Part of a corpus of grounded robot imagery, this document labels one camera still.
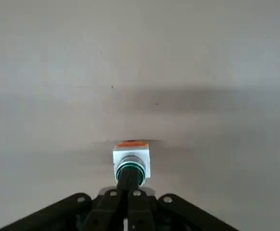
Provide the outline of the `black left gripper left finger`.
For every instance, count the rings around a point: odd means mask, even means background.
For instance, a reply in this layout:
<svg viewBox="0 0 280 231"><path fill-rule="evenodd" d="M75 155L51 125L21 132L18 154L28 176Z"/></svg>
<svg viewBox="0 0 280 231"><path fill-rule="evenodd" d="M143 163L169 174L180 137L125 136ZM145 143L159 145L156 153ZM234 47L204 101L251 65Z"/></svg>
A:
<svg viewBox="0 0 280 231"><path fill-rule="evenodd" d="M130 169L118 173L115 188L95 199L79 192L8 224L0 231L109 231L122 229L130 191Z"/></svg>

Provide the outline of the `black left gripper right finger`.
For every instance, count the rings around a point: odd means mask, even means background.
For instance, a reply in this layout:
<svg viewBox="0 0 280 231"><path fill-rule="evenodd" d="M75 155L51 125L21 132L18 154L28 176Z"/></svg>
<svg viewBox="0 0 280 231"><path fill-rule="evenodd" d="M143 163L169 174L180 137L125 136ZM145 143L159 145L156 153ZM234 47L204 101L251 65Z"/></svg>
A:
<svg viewBox="0 0 280 231"><path fill-rule="evenodd" d="M140 171L128 169L127 218L134 231L235 231L185 199L166 193L159 198L140 189Z"/></svg>

